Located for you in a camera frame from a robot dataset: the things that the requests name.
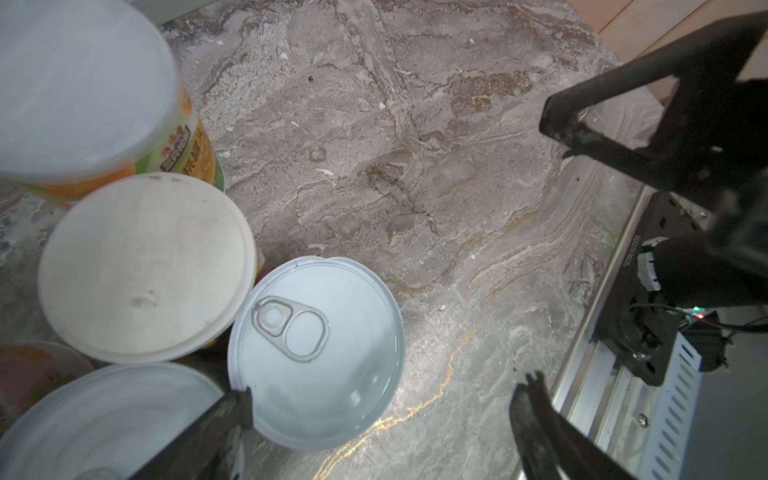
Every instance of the can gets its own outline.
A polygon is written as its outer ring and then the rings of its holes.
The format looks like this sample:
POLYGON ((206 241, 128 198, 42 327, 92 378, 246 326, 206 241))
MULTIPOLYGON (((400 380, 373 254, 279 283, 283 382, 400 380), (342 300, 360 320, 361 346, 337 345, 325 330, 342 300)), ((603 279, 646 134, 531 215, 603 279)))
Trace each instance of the can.
POLYGON ((160 362, 228 328, 257 270, 253 234, 227 195, 185 175, 134 175, 64 216, 38 295, 51 328, 86 355, 160 362))
POLYGON ((232 327, 227 370, 250 388, 253 424, 290 449, 333 449, 384 413, 402 375, 397 303, 347 258, 301 257, 267 274, 232 327))
POLYGON ((173 54, 127 2, 8 0, 0 31, 0 176, 65 208, 158 171, 224 190, 173 54))
POLYGON ((46 396, 8 430, 0 478, 130 478, 222 395, 205 375, 175 363, 97 370, 46 396))
POLYGON ((47 394, 93 371, 82 355, 59 343, 0 345, 0 436, 47 394))

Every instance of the marble countertop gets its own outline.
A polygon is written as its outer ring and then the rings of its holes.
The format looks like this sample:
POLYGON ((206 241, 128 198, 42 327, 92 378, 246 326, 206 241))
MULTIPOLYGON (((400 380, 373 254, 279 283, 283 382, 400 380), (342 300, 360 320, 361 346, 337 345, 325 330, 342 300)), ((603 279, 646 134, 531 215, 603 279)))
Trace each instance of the marble countertop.
MULTIPOLYGON (((331 452, 248 435, 249 476, 508 478, 512 390, 554 380, 639 191, 538 133, 613 54, 564 0, 223 0, 161 31, 267 266, 353 258, 405 319, 384 419, 331 452)), ((584 115, 634 147, 659 113, 641 90, 584 115)), ((0 333, 54 339, 35 272, 62 213, 3 199, 0 333)))

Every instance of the black cylinder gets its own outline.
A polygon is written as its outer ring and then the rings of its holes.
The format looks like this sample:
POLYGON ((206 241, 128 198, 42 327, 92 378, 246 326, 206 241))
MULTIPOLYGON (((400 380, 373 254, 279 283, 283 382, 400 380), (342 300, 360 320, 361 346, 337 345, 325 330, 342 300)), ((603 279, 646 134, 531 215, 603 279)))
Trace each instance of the black cylinder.
POLYGON ((654 269, 664 297, 682 307, 768 303, 768 284, 710 252, 709 232, 665 240, 654 248, 654 269))

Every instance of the pull tab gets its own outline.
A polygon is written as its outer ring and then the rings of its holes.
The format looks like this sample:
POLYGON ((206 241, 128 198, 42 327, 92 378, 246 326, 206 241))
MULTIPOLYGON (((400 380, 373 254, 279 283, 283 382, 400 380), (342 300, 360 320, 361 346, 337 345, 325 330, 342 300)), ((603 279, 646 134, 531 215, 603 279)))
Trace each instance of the pull tab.
POLYGON ((253 327, 296 362, 309 362, 328 340, 330 324, 316 308, 279 296, 265 297, 251 313, 253 327))

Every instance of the crack line in marble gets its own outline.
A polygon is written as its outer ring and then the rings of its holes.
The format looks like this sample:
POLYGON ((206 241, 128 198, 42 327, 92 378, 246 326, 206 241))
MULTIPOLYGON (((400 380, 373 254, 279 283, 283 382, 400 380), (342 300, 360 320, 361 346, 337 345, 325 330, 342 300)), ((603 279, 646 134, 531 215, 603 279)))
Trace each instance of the crack line in marble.
POLYGON ((412 419, 414 416, 416 416, 417 413, 421 412, 423 409, 430 406, 432 403, 436 402, 438 399, 442 398, 442 396, 445 394, 445 387, 448 386, 448 384, 451 382, 451 379, 453 379, 453 360, 456 358, 456 356, 466 347, 469 342, 472 341, 472 337, 475 336, 475 330, 469 330, 466 335, 464 335, 464 339, 462 340, 462 344, 458 346, 458 348, 451 354, 451 358, 448 360, 448 370, 445 374, 445 380, 440 385, 440 391, 437 395, 433 396, 431 399, 429 399, 426 402, 419 403, 415 407, 409 407, 408 408, 408 415, 404 417, 400 417, 398 419, 394 417, 387 417, 385 419, 380 419, 378 422, 374 423, 370 429, 367 430, 366 433, 363 434, 363 437, 355 442, 354 440, 347 442, 345 445, 343 445, 339 450, 333 454, 328 455, 328 457, 323 460, 323 463, 320 465, 320 468, 317 470, 317 473, 314 477, 312 477, 312 480, 327 480, 328 477, 331 475, 331 472, 333 471, 333 468, 336 467, 336 465, 341 462, 343 459, 349 457, 351 454, 353 454, 362 444, 364 444, 369 438, 374 436, 375 434, 379 432, 383 432, 385 430, 389 430, 390 428, 397 426, 406 420, 412 419))

